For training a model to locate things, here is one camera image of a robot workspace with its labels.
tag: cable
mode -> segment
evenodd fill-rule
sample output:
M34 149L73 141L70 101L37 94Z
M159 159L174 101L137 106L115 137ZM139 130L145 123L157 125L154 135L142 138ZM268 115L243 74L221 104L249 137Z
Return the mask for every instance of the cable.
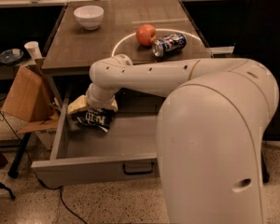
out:
M5 121L7 123L7 125L9 126L10 130L16 135L16 137L21 140L21 138L18 136L18 134L14 131L14 129L11 127L11 125L9 124L9 122L7 121L6 117L4 116L4 113L1 111L0 109L0 117L2 117L3 119L0 119L1 121Z
M30 155L29 155L29 153L28 153L28 151L26 150L26 154L27 154L27 156L28 156L28 160L29 160L29 162L32 164L32 159L31 159L31 157L30 157ZM38 176L37 176L37 174L36 174L36 172L34 172L34 174L35 174L35 177L36 177L36 179L38 180L38 182L40 183L40 185L42 186L42 187L44 187L45 189L49 189L49 190L59 190L59 193L60 193L60 200L62 201L62 203L63 203L63 205L64 205L64 207L65 207L65 209L67 210L67 211L69 211L72 215L74 215L75 217L77 217L78 219L80 219L84 224L87 224L87 222L82 218L82 217L80 217L78 214L76 214L74 211L72 211L67 205L66 205L66 203L64 202L64 200L63 200L63 189L64 189L64 186L59 186L58 188L49 188Z
M62 201L64 207L67 209L67 211L69 211L69 212L70 212L71 214L73 214L75 217L79 218L84 224L87 224L87 222L86 222L82 217L80 217L78 214L74 213L74 212L65 204L65 202L64 202L64 200L63 200L63 189L64 189L64 187L61 187L59 193L60 193L60 199L61 199L61 201Z

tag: bowl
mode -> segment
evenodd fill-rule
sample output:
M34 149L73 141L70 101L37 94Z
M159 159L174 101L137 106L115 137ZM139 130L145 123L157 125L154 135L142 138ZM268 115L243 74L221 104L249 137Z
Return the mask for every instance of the bowl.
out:
M0 63L14 65L20 63L24 52L21 49L8 49L0 54Z
M104 10L98 6L83 6L75 9L74 16L85 29L94 30L101 25Z

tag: speckled floor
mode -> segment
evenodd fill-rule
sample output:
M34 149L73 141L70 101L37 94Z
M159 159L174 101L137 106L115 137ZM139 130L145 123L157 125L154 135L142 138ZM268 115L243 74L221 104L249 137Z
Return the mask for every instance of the speckled floor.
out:
M22 122L6 115L17 130ZM8 126L0 120L0 140L15 139ZM44 146L32 135L19 167L19 176L7 172L16 155L14 147L0 148L9 164L0 169L0 182L11 188L12 201L0 190L0 224L64 224L83 223L67 209L60 190L45 189L31 170L31 161L49 156ZM263 154L271 178L263 187L267 223L280 224L280 142L263 144ZM156 179L65 186L63 200L87 223L169 223L161 182Z

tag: crushed can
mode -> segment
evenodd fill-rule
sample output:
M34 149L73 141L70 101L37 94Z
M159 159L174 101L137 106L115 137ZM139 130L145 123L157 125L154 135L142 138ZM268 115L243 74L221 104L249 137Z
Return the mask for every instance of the crushed can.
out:
M186 45L186 36L181 33L174 33L155 40L152 44L152 52L156 57L161 58L182 50Z

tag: drawer handle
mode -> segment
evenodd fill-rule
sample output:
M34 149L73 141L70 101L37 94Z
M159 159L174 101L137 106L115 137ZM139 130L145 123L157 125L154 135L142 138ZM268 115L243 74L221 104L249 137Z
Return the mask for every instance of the drawer handle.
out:
M150 170L147 170L147 171L128 172L127 169L126 169L126 165L123 164L122 165L122 171L126 175L149 175L149 174L152 174L155 171L155 163L152 162L150 165L151 165L151 168L150 168Z

